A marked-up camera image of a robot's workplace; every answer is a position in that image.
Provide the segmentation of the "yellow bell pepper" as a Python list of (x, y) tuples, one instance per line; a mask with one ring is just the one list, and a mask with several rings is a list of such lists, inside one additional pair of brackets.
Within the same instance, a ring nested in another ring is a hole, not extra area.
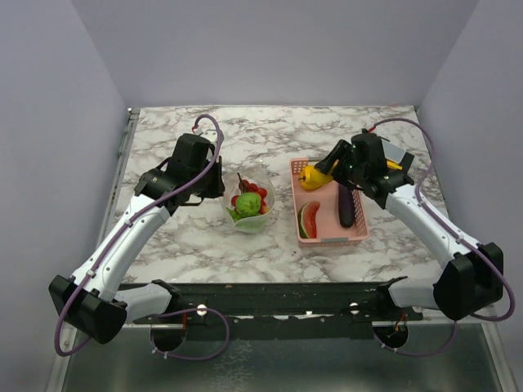
[(314, 166), (308, 165), (301, 170), (298, 180), (304, 190), (312, 191), (327, 185), (333, 178), (317, 170)]

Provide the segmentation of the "purple eggplant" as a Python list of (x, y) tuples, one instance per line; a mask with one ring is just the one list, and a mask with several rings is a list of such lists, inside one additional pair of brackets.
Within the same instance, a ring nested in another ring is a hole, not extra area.
[(338, 219), (341, 227), (351, 228), (355, 223), (355, 204), (352, 192), (342, 186), (338, 186), (337, 192)]

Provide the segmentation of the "red cherry bunch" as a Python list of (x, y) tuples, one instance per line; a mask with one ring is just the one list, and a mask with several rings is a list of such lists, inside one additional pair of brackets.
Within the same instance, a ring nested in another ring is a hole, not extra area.
[(268, 203), (266, 202), (266, 198), (268, 196), (267, 189), (263, 187), (259, 187), (254, 182), (249, 182), (248, 180), (244, 179), (239, 173), (236, 174), (238, 179), (238, 189), (239, 193), (232, 196), (230, 199), (230, 205), (231, 209), (235, 209), (235, 203), (236, 199), (243, 193), (258, 193), (261, 196), (261, 208), (256, 216), (263, 216), (265, 214), (268, 214), (270, 211), (270, 207)]

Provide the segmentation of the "watermelon slice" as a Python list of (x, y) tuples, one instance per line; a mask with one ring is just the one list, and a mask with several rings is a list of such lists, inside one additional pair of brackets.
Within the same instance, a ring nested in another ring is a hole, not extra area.
[(305, 203), (297, 213), (298, 233), (301, 238), (317, 238), (316, 215), (320, 209), (320, 202)]

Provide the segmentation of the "clear zip top bag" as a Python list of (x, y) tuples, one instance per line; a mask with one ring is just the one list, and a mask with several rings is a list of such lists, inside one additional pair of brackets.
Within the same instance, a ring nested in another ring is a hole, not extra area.
[(230, 169), (222, 177), (224, 217), (234, 231), (258, 234), (269, 225), (275, 205), (275, 190), (260, 163)]

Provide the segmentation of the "green round fruit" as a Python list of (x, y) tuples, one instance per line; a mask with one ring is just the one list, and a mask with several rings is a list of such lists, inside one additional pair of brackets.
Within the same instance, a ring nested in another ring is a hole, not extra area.
[(262, 198), (258, 193), (243, 193), (235, 203), (235, 210), (242, 217), (256, 216), (262, 206)]

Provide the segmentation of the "green grape bunch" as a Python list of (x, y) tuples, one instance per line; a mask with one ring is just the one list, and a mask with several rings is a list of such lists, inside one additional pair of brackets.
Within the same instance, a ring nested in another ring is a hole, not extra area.
[(226, 209), (233, 220), (234, 228), (238, 231), (252, 231), (255, 230), (255, 221), (252, 217), (242, 217), (235, 209)]

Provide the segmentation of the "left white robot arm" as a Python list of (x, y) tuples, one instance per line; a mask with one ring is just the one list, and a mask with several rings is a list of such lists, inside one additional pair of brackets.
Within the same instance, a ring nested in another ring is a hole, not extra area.
[(168, 323), (181, 310), (177, 290), (162, 280), (143, 287), (119, 287), (131, 264), (155, 232), (190, 198), (219, 198), (224, 194), (220, 130), (180, 136), (172, 155), (141, 175), (118, 222), (93, 254), (69, 277), (55, 276), (49, 285), (58, 313), (54, 345), (60, 346), (64, 323), (100, 344), (110, 342), (125, 323), (155, 315)]

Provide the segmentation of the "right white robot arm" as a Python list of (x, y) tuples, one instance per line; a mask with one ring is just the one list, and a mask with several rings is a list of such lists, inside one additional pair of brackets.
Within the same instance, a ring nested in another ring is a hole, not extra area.
[(427, 247), (441, 267), (432, 278), (400, 277), (383, 286), (375, 309), (394, 319), (405, 308), (441, 311), (463, 319), (503, 296), (503, 253), (494, 243), (482, 244), (434, 209), (407, 172), (389, 167), (382, 139), (361, 133), (340, 140), (315, 165), (349, 190), (357, 189), (401, 220)]

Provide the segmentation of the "yellow small tool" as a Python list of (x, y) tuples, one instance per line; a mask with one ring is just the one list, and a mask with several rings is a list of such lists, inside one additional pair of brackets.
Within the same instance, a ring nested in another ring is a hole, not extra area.
[(403, 167), (397, 163), (394, 163), (393, 161), (387, 160), (387, 167), (391, 170), (402, 170)]

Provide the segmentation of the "grey rectangular box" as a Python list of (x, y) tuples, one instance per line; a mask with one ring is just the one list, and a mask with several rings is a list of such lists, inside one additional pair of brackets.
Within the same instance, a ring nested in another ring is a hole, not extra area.
[(398, 147), (396, 145), (393, 145), (389, 141), (383, 140), (382, 141), (382, 147), (383, 152), (385, 155), (385, 158), (389, 161), (392, 161), (398, 165), (400, 165), (401, 161), (404, 158), (405, 150), (401, 147)]

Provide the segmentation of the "black scale board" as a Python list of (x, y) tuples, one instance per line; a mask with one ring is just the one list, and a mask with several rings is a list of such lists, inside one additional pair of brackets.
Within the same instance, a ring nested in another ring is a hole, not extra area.
[(403, 167), (403, 169), (401, 171), (408, 172), (413, 163), (413, 159), (414, 159), (414, 156), (405, 150), (404, 158), (400, 163), (400, 165)]

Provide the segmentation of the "pink plastic basket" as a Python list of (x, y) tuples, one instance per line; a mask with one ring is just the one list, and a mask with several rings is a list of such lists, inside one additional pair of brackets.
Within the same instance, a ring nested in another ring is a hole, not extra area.
[[(354, 224), (351, 227), (344, 228), (340, 224), (338, 214), (338, 183), (333, 181), (312, 191), (305, 190), (300, 185), (299, 174), (302, 169), (309, 164), (313, 165), (317, 161), (317, 158), (312, 160), (309, 158), (293, 158), (289, 161), (298, 246), (334, 247), (357, 245), (370, 236), (360, 193), (357, 190), (353, 192), (354, 207), (351, 210), (354, 215)], [(320, 203), (320, 207), (315, 215), (317, 228), (315, 238), (305, 238), (299, 231), (298, 212), (308, 202)]]

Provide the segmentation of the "left aluminium frame rail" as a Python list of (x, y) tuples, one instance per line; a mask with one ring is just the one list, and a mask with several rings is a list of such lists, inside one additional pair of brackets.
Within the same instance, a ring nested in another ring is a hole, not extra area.
[(132, 142), (136, 133), (136, 126), (141, 112), (140, 108), (128, 108), (128, 119), (120, 144), (117, 150), (117, 163), (113, 181), (110, 187), (109, 198), (105, 207), (101, 228), (96, 240), (96, 249), (101, 245), (105, 236), (110, 232), (114, 221), (115, 210), (118, 203), (118, 196), (123, 183), (123, 176), (127, 167), (127, 162), (131, 152)]

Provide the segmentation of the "black mounting rail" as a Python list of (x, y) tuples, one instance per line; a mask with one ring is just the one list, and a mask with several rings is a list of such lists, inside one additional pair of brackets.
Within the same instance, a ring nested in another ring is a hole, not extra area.
[(146, 315), (136, 324), (172, 327), (192, 340), (218, 340), (224, 326), (216, 315), (174, 315), (176, 310), (206, 305), (226, 317), (232, 339), (370, 339), (375, 326), (422, 320), (410, 308), (387, 304), (379, 283), (177, 283), (174, 287), (177, 297), (166, 318)]

